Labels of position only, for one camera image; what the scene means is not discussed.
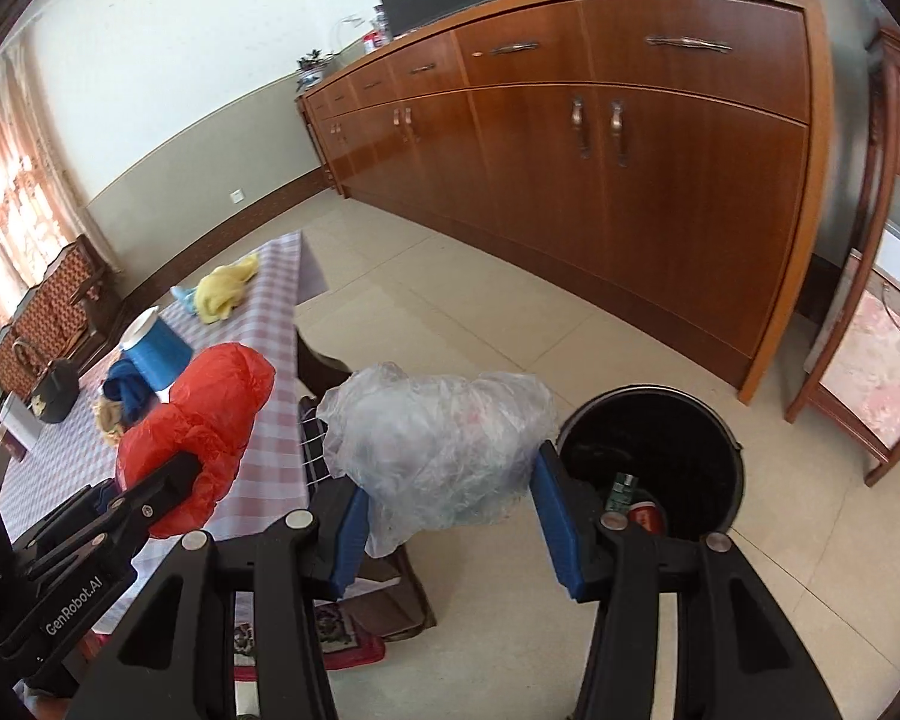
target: blue bucket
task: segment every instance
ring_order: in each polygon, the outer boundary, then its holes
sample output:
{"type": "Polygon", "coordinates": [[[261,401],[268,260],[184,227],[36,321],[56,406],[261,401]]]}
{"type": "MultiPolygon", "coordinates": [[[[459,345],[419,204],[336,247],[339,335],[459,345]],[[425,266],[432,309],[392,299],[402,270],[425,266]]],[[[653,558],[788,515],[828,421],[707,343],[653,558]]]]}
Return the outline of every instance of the blue bucket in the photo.
{"type": "Polygon", "coordinates": [[[136,365],[146,384],[167,402],[170,385],[176,381],[194,351],[158,316],[156,307],[135,319],[120,339],[120,348],[136,365]]]}

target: wooden sideboard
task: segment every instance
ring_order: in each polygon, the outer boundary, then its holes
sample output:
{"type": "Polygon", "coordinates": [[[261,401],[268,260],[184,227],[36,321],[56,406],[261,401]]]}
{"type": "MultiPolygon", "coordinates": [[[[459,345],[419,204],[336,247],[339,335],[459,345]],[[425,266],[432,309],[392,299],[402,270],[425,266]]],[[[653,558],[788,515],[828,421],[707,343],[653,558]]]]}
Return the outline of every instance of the wooden sideboard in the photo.
{"type": "Polygon", "coordinates": [[[338,190],[560,285],[754,395],[813,243],[818,0],[498,0],[303,100],[338,190]]]}

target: table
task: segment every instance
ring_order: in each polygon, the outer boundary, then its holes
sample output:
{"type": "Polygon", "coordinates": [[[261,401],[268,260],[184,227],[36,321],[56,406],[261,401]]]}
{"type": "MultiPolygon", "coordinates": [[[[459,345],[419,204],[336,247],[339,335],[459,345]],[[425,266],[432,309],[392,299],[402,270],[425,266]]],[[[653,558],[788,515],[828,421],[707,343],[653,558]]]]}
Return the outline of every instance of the table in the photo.
{"type": "MultiPolygon", "coordinates": [[[[179,304],[161,314],[173,330],[200,351],[215,343],[237,341],[256,349],[276,369],[274,391],[258,413],[250,443],[230,493],[210,517],[205,530],[218,541],[257,533],[289,509],[307,505],[301,464],[296,407],[295,306],[326,290],[316,258],[300,232],[286,234],[257,250],[260,271],[247,284],[242,305],[230,319],[204,325],[179,304]]],[[[114,476],[116,450],[107,446],[94,424],[91,403],[115,351],[84,374],[77,403],[58,425],[47,425],[21,463],[7,469],[0,512],[10,538],[24,533],[84,485],[114,476]]],[[[137,580],[94,627],[112,632],[146,580],[177,539],[152,539],[133,560],[137,580]]],[[[250,599],[237,601],[237,618],[250,621],[250,599]]]]}

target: doormat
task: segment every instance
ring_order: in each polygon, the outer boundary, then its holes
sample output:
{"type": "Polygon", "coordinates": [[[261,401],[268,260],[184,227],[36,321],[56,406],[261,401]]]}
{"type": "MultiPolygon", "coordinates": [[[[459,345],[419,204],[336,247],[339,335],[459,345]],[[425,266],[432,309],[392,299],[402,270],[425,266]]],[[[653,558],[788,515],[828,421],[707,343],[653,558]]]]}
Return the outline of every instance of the doormat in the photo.
{"type": "MultiPolygon", "coordinates": [[[[369,634],[336,604],[314,608],[317,636],[327,671],[376,664],[384,659],[384,640],[369,634]]],[[[253,626],[237,625],[233,632],[233,676],[237,682],[256,682],[253,626]]]]}

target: yellow cloth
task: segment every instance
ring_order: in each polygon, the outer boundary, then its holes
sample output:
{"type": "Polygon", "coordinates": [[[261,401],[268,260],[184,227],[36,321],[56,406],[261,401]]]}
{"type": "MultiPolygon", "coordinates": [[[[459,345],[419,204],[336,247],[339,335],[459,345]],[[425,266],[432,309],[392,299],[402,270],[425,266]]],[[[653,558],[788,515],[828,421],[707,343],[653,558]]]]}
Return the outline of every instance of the yellow cloth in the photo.
{"type": "Polygon", "coordinates": [[[239,263],[221,265],[203,276],[194,294],[194,308],[204,324],[226,319],[244,299],[244,285],[256,275],[260,257],[248,254],[239,263]]]}
{"type": "Polygon", "coordinates": [[[91,406],[97,429],[103,433],[103,440],[112,447],[120,446],[124,437],[124,426],[120,423],[124,415],[124,405],[115,400],[107,400],[102,395],[91,406]]]}

